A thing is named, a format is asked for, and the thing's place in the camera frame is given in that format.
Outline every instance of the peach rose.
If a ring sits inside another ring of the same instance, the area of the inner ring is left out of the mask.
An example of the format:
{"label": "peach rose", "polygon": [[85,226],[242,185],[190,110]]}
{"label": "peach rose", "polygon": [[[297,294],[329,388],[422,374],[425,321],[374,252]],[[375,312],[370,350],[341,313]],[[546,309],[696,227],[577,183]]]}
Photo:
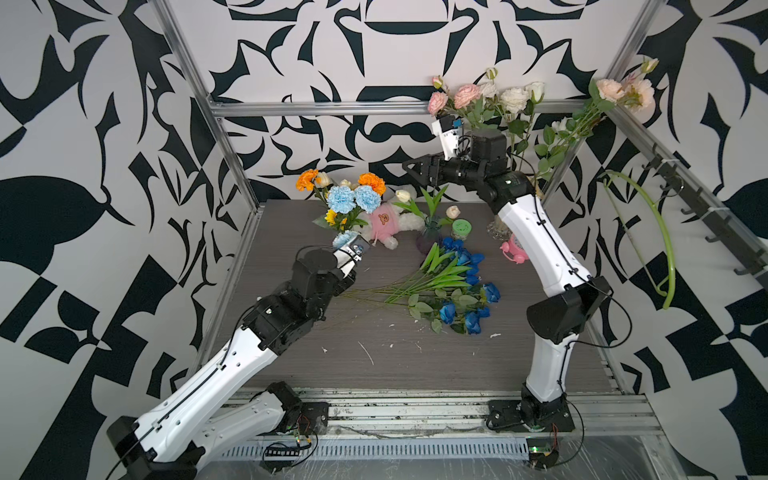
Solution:
{"label": "peach rose", "polygon": [[469,105],[469,102],[477,100],[482,96],[480,87],[475,84],[464,85],[459,88],[456,95],[453,97],[453,105],[456,108],[464,108]]}
{"label": "peach rose", "polygon": [[437,112],[441,111],[445,107],[446,103],[448,103],[448,95],[442,93],[441,91],[436,91],[429,99],[429,106],[427,110],[429,110],[430,114],[436,115]]}

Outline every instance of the table surface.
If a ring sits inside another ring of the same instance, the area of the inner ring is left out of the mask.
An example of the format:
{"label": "table surface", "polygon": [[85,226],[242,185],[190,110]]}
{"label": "table surface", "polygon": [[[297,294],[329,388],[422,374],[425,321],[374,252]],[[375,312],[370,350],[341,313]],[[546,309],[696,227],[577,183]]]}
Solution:
{"label": "table surface", "polygon": [[[324,323],[316,323],[246,386],[284,380],[293,387],[315,388],[519,390],[534,347],[525,309],[545,298],[541,281],[529,262],[518,265],[502,256],[500,242],[485,232],[493,219],[485,204],[458,206],[474,229],[466,247],[486,257],[480,265],[482,282],[493,282],[502,295],[491,305],[491,317],[481,320],[481,334],[463,336],[450,329],[438,334],[405,308],[399,312],[335,298]],[[331,244],[334,232],[311,223],[323,213],[316,201],[267,202],[215,347],[230,338],[234,322],[258,296],[290,278],[300,247]],[[369,250],[357,266],[355,288],[383,286],[418,268],[423,255],[415,248],[416,232],[401,232],[397,238],[396,250],[381,244]],[[582,345],[571,356],[566,386],[570,392],[614,391],[597,351]]]}

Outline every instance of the clear glass vase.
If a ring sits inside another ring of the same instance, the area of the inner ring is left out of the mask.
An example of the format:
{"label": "clear glass vase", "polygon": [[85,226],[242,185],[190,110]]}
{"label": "clear glass vase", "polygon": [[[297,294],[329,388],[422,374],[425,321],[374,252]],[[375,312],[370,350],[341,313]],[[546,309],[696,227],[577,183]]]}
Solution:
{"label": "clear glass vase", "polygon": [[419,252],[427,255],[432,249],[432,244],[442,242],[442,235],[440,234],[439,219],[427,218],[424,222],[424,229],[416,237],[416,248]]}
{"label": "clear glass vase", "polygon": [[488,235],[490,235],[494,240],[507,241],[509,240],[509,236],[512,235],[512,232],[509,230],[507,225],[502,222],[502,219],[499,217],[499,215],[496,215],[493,218],[493,221],[488,224],[486,230],[488,231]]}

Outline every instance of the sunflower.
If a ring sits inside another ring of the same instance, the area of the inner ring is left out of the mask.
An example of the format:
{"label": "sunflower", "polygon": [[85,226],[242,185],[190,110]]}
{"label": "sunflower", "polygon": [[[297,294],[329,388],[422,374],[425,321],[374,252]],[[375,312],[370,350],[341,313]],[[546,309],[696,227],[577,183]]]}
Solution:
{"label": "sunflower", "polygon": [[329,225],[336,225],[336,212],[328,210],[328,213],[326,214],[326,222],[328,222]]}

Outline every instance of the metal vent grille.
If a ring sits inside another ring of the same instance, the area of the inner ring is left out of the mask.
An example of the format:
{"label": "metal vent grille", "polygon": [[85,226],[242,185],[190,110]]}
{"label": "metal vent grille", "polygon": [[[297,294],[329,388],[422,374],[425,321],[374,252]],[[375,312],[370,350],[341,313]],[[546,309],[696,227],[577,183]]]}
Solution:
{"label": "metal vent grille", "polygon": [[[261,460],[273,440],[250,440],[234,446],[218,460]],[[311,460],[506,458],[528,460],[525,439],[320,439]]]}

